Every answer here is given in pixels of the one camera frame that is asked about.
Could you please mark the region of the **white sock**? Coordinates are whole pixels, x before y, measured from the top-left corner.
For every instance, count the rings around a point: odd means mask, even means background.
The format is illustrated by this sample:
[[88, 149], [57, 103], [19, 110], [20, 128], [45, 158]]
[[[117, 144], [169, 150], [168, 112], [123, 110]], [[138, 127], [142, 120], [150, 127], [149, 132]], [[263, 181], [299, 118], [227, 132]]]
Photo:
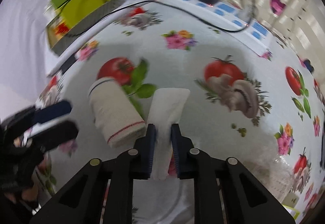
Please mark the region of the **white sock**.
[[147, 122], [156, 130], [151, 179], [164, 180], [172, 158], [171, 126], [179, 123], [190, 95], [185, 88], [160, 88], [154, 92]]

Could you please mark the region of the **clear bag of beige cloth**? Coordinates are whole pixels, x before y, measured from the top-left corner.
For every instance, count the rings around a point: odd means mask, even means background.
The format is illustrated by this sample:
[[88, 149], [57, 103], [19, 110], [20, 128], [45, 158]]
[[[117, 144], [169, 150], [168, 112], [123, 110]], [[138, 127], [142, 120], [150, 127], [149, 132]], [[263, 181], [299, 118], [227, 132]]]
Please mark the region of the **clear bag of beige cloth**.
[[282, 156], [270, 160], [244, 161], [243, 165], [280, 202], [284, 200], [293, 186], [292, 168]]

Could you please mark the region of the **lime green shallow box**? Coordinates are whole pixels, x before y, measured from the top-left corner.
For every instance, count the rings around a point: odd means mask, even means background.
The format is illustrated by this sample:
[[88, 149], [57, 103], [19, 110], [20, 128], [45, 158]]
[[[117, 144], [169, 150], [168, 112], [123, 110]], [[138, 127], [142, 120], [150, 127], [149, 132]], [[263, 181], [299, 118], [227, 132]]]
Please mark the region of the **lime green shallow box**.
[[298, 211], [292, 207], [289, 207], [287, 205], [284, 205], [284, 204], [283, 204], [283, 206], [288, 211], [288, 213], [293, 217], [294, 220], [296, 220], [298, 218], [300, 211]]

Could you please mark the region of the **chevron pattern tray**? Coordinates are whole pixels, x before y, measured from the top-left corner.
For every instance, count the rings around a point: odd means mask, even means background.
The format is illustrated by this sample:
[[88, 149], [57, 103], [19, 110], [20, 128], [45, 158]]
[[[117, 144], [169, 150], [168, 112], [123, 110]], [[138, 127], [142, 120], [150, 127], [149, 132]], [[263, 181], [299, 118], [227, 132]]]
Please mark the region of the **chevron pattern tray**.
[[50, 50], [57, 56], [61, 56], [63, 52], [83, 33], [87, 31], [93, 25], [97, 24], [102, 18], [108, 15], [109, 12], [119, 8], [125, 1], [124, 0], [110, 0], [104, 5], [100, 6], [95, 11], [91, 12], [75, 26], [73, 26], [66, 33], [56, 34], [55, 27], [58, 25], [57, 19], [53, 19], [46, 26], [46, 34]]

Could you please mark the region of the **vegetable print tablecloth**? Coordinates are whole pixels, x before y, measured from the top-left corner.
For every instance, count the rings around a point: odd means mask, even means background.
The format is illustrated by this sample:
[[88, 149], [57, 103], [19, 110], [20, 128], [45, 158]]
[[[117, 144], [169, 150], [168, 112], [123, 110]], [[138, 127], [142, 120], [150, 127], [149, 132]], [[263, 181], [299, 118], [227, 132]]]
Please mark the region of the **vegetable print tablecloth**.
[[77, 139], [47, 154], [36, 171], [48, 196], [89, 159], [108, 160], [129, 147], [111, 148], [95, 126], [88, 93], [101, 77], [116, 80], [145, 120], [157, 89], [189, 89], [180, 127], [196, 147], [242, 163], [282, 156], [294, 180], [282, 203], [300, 211], [297, 223], [317, 204], [323, 95], [296, 52], [272, 38], [259, 56], [162, 1], [115, 19], [66, 60], [41, 95], [42, 105], [69, 100], [79, 126]]

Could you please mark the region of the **yellow green tissue box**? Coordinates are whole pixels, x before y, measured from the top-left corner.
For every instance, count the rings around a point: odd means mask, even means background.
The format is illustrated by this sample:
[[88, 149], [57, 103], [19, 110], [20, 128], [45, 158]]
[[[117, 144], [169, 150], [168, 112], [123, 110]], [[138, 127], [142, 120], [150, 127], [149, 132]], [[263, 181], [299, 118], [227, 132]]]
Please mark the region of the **yellow green tissue box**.
[[50, 48], [73, 27], [110, 0], [67, 0], [59, 8], [50, 7], [53, 19], [46, 26]]

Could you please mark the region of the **white power strip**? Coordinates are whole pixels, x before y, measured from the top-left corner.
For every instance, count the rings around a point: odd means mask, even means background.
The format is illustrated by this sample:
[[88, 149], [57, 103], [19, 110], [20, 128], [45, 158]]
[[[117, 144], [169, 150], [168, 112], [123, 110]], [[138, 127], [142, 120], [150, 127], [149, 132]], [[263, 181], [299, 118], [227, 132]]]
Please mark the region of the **white power strip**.
[[199, 0], [162, 0], [162, 2], [190, 12], [211, 23], [215, 28], [228, 32], [259, 56], [269, 52], [273, 35], [256, 19], [248, 16], [248, 9], [241, 10], [220, 1], [214, 5]]

